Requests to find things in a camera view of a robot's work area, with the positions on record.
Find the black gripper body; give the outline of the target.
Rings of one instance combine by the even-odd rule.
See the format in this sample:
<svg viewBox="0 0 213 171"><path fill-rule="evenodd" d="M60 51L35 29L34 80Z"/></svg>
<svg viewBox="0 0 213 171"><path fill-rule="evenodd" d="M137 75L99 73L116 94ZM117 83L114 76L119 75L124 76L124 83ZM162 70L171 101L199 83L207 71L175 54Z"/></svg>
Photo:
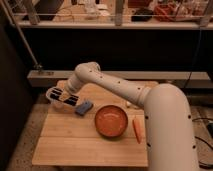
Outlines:
<svg viewBox="0 0 213 171"><path fill-rule="evenodd" d="M71 106L75 106L79 99L78 96L69 94L59 87L49 88L46 91L46 98L51 102L60 102L62 104L68 104Z"/></svg>

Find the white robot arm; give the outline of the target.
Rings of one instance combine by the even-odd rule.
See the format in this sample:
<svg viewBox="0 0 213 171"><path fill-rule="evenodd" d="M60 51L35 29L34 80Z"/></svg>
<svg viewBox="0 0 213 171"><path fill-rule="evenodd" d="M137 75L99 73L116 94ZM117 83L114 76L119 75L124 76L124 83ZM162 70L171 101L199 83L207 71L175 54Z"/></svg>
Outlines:
<svg viewBox="0 0 213 171"><path fill-rule="evenodd" d="M65 103L87 83L144 110L148 171L200 171L190 106L178 87L164 83L149 88L107 75L98 63L88 62L76 66L63 88L50 88L47 97Z"/></svg>

